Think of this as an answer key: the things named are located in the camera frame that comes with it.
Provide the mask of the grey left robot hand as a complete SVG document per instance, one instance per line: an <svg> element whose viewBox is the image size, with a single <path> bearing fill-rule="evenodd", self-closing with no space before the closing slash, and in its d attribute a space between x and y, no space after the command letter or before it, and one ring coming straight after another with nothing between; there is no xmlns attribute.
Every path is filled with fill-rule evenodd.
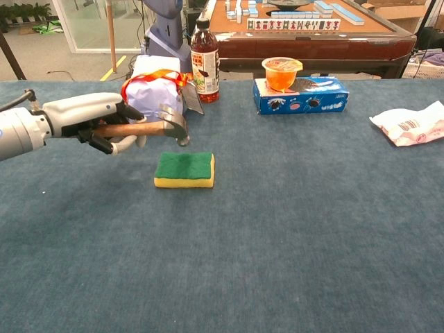
<svg viewBox="0 0 444 333"><path fill-rule="evenodd" d="M145 122L146 117L128 105L118 93L99 92L47 102L42 111L51 124L56 138L75 137L81 143L102 151L117 154L118 148L110 141L112 135L100 135L94 131L101 122L126 125L131 121Z"/></svg>

